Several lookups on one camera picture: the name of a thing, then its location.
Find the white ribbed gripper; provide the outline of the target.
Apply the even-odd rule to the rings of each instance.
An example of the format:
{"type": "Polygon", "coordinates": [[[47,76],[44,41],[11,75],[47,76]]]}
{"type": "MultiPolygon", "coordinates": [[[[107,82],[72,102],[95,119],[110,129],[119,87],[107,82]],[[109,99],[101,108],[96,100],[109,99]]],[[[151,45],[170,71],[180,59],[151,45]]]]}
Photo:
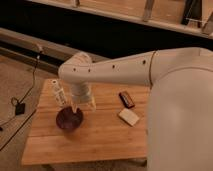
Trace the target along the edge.
{"type": "Polygon", "coordinates": [[[78,105],[82,103],[88,103],[89,108],[92,111],[96,110],[95,99],[92,98],[91,86],[87,83],[72,84],[71,89],[71,106],[74,113],[77,113],[78,105]]]}

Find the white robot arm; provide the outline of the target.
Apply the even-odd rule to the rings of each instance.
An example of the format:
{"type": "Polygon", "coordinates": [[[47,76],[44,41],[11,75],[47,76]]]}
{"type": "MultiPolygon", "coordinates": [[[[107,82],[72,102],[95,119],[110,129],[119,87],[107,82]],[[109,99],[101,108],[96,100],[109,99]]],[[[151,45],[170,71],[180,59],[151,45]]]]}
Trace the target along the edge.
{"type": "Polygon", "coordinates": [[[93,63],[83,52],[58,70],[76,99],[90,82],[151,88],[147,104],[147,171],[213,171],[213,51],[155,50],[93,63]]]}

